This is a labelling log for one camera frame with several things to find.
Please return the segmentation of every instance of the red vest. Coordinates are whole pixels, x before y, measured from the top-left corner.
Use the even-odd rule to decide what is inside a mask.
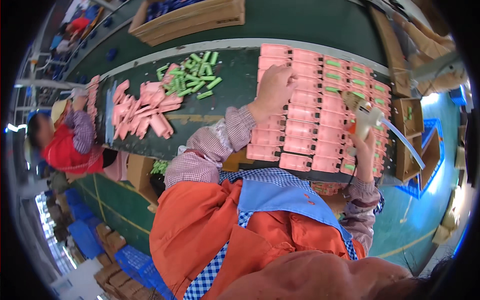
[[[73,130],[62,124],[53,134],[42,156],[47,163],[63,172],[83,174],[103,172],[103,148],[93,145],[87,154],[80,154],[73,146]]]

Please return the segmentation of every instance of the woman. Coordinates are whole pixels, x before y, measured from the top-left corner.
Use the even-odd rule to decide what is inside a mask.
[[[415,286],[407,269],[365,258],[380,199],[372,133],[365,142],[351,136],[358,173],[340,223],[307,182],[284,170],[219,172],[253,127],[281,111],[295,78],[272,66],[256,100],[200,128],[169,165],[150,252],[177,299],[374,299]]]
[[[53,126],[52,118],[37,113],[28,122],[27,136],[32,147],[53,168],[72,174],[105,172],[113,180],[125,180],[127,153],[102,148],[95,144],[95,129],[90,116],[83,111],[87,91],[72,90],[71,111]]]

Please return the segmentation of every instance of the white plastic tube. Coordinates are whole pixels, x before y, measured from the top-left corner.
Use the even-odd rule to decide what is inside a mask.
[[[393,126],[392,123],[390,123],[387,119],[383,118],[380,120],[383,124],[387,125],[387,127],[395,133],[396,136],[402,141],[403,144],[405,144],[405,147],[412,153],[413,158],[418,162],[420,168],[423,170],[425,168],[425,164],[423,163],[422,159],[420,158],[420,155],[415,151],[413,148],[412,144],[407,140],[407,138],[398,130],[395,126]]]

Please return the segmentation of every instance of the blue apron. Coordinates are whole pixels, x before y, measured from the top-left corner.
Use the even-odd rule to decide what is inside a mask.
[[[246,228],[254,212],[288,211],[335,227],[341,234],[351,260],[357,260],[352,235],[337,221],[330,207],[308,182],[279,168],[220,172],[220,182],[243,179],[238,204],[238,225]],[[188,287],[184,300],[200,299],[212,286],[228,249],[228,241]]]

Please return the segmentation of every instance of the hand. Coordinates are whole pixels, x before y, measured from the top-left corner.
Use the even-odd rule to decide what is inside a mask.
[[[288,103],[297,87],[293,79],[297,79],[297,75],[290,67],[271,66],[265,71],[260,81],[258,97],[248,105],[248,110],[257,124],[280,112]]]
[[[375,155],[375,134],[370,128],[365,141],[351,134],[355,148],[357,149],[357,179],[369,183],[373,181],[373,156]]]

